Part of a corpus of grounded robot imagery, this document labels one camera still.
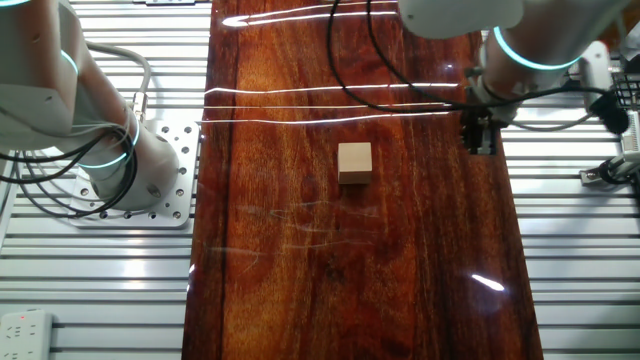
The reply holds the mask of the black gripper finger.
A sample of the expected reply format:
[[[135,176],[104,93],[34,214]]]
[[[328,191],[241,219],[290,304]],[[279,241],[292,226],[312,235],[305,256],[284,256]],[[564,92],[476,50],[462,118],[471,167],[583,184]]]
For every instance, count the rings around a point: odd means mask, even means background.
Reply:
[[[462,126],[462,136],[464,138],[482,137],[484,134],[496,133],[500,129],[495,124],[483,126],[480,124],[467,124]]]
[[[496,140],[492,133],[471,134],[462,137],[465,149],[472,155],[496,155]]]

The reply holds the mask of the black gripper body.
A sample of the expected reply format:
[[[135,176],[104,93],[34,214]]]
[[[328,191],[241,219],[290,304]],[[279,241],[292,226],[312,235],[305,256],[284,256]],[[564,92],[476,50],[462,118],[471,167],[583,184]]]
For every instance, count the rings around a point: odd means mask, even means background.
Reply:
[[[502,128],[503,122],[494,116],[487,108],[464,110],[460,118],[463,131],[485,128]]]

